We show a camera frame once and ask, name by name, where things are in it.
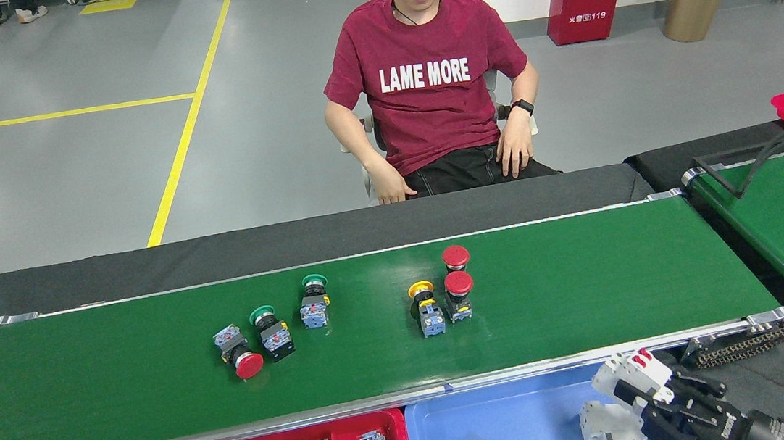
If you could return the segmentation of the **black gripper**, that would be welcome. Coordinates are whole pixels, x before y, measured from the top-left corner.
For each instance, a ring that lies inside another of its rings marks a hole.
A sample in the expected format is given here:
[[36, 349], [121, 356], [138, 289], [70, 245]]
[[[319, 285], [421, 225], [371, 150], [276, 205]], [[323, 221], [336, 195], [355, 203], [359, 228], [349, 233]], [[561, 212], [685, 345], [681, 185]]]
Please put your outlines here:
[[[672, 401], [658, 399], [655, 389], [641, 389], [625, 379], [618, 380], [614, 395], [643, 419], [643, 433], [649, 440], [784, 440], [784, 418], [765, 412], [739, 412], [729, 403], [720, 403], [727, 387], [687, 368], [670, 365], [666, 381]], [[703, 437], [697, 436], [686, 411], [711, 410]]]

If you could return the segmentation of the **person's left hand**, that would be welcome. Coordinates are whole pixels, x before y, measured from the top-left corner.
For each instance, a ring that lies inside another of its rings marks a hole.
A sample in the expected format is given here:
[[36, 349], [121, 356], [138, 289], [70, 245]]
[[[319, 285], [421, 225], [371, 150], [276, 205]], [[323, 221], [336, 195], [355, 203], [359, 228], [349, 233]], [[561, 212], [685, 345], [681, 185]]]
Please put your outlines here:
[[498, 140], [498, 161], [503, 176], [518, 178], [534, 155], [531, 115], [526, 109], [514, 107], [505, 120]]

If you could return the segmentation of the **person's right hand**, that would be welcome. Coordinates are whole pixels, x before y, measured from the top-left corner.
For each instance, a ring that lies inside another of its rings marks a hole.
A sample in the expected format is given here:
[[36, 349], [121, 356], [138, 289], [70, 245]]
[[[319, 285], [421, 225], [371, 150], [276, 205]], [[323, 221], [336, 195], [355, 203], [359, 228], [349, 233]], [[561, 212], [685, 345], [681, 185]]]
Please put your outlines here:
[[405, 202], [417, 196], [418, 192], [407, 185], [404, 177], [385, 158], [374, 156], [363, 161], [362, 166], [368, 173], [379, 205]]

